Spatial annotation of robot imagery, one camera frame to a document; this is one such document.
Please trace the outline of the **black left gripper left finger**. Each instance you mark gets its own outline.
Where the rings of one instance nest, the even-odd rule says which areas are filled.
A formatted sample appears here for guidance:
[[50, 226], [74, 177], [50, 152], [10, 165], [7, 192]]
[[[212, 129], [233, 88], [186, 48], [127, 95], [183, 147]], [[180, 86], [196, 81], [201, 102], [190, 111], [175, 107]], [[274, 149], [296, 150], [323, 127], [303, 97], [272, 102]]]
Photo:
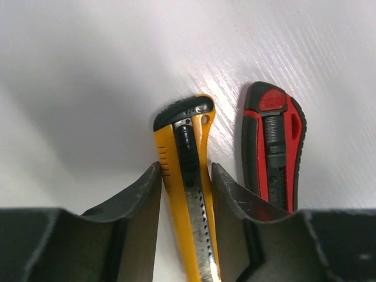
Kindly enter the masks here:
[[152, 281], [162, 178], [158, 163], [81, 215], [1, 210], [2, 281]]

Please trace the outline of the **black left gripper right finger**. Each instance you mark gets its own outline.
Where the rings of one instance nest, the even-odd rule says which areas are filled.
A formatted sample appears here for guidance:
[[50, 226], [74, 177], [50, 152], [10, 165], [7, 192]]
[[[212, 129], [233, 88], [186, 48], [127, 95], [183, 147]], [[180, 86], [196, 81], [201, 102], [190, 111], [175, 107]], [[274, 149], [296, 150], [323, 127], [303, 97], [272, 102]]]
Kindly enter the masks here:
[[289, 213], [211, 169], [223, 281], [374, 281], [375, 210]]

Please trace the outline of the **red black utility knife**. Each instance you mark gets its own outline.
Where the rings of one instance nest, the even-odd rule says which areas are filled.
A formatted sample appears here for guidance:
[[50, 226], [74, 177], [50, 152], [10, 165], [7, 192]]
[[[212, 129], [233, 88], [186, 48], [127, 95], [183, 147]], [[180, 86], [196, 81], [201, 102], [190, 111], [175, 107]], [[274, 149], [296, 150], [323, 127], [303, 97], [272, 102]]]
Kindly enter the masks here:
[[245, 187], [290, 213], [298, 206], [298, 177], [307, 121], [284, 89], [254, 82], [247, 89], [241, 128]]

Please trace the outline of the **yellow utility knife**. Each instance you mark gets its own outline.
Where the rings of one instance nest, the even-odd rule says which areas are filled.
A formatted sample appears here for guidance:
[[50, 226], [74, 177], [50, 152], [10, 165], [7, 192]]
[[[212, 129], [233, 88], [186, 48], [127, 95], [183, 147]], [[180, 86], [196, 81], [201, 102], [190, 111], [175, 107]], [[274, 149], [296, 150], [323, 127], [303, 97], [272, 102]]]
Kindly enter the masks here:
[[188, 281], [220, 281], [212, 183], [207, 164], [216, 114], [207, 94], [178, 100], [153, 122], [177, 245]]

